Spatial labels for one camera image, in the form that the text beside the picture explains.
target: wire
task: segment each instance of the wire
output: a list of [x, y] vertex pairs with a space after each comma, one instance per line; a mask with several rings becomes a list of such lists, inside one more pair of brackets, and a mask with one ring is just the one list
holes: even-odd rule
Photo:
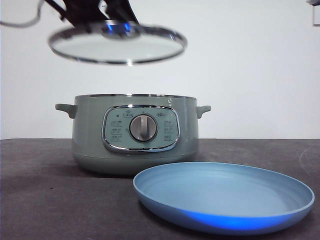
[[28, 28], [28, 27], [35, 25], [40, 20], [41, 7], [43, 6], [44, 2], [45, 2], [44, 0], [39, 0], [38, 5], [37, 5], [36, 16], [34, 19], [32, 19], [30, 21], [23, 22], [23, 23], [13, 23], [13, 22], [7, 22], [7, 21], [0, 21], [0, 25], [5, 26], [5, 27], [10, 27], [10, 28]]

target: gray table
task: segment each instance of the gray table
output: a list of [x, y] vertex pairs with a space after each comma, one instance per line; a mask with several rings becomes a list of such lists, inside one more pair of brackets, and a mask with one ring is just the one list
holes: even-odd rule
[[313, 189], [314, 207], [301, 222], [250, 237], [205, 234], [158, 218], [139, 203], [132, 178], [80, 169], [70, 139], [0, 144], [2, 240], [320, 239], [320, 140], [200, 140], [196, 161], [269, 169]]

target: cooker handle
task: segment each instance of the cooker handle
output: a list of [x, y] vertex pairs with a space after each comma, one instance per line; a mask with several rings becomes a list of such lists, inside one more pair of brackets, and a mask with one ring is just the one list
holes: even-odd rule
[[71, 119], [74, 119], [76, 117], [76, 113], [77, 113], [76, 105], [57, 103], [55, 105], [55, 109], [66, 112]]
[[211, 106], [197, 106], [196, 107], [196, 116], [198, 119], [202, 117], [202, 114], [211, 111]]

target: white backdrop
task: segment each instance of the white backdrop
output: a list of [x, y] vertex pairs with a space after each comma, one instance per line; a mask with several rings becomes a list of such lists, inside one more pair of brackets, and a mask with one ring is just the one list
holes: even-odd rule
[[[37, 0], [2, 0], [1, 19], [23, 22]], [[78, 63], [54, 55], [69, 26], [44, 5], [27, 29], [1, 27], [1, 139], [71, 138], [54, 109], [74, 96], [152, 93], [196, 97], [212, 111], [201, 138], [320, 138], [320, 27], [305, 0], [132, 0], [138, 20], [188, 39], [185, 54], [141, 66]]]

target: glass lid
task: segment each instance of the glass lid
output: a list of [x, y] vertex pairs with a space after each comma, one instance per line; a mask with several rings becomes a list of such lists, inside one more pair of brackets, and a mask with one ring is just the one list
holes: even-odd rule
[[161, 27], [106, 20], [60, 31], [48, 43], [68, 59], [130, 66], [173, 58], [184, 52], [187, 39]]

